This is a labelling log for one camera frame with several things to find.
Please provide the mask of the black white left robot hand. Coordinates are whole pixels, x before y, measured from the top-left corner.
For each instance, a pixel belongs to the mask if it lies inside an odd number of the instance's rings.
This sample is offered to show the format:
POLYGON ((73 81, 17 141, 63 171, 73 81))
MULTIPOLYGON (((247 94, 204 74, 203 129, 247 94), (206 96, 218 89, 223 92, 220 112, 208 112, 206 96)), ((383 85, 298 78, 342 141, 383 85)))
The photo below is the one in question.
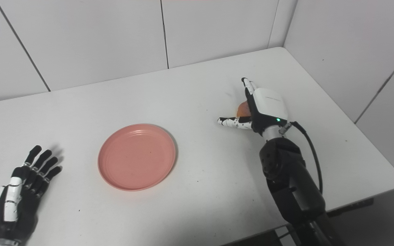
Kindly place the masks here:
POLYGON ((23 246, 34 232, 42 197, 62 171, 51 150, 37 145, 0 188, 0 246, 23 246))

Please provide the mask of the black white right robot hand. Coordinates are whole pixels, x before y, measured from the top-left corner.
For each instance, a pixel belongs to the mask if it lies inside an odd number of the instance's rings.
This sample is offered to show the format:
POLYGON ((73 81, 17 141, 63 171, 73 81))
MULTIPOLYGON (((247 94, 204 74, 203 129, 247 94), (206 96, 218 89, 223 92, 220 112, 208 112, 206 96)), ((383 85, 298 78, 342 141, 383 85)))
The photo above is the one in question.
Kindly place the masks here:
POLYGON ((260 88, 246 77, 242 78, 250 116, 220 117, 222 126, 252 130, 266 140, 284 137, 283 128, 289 123, 289 114, 282 96, 271 89, 260 88))

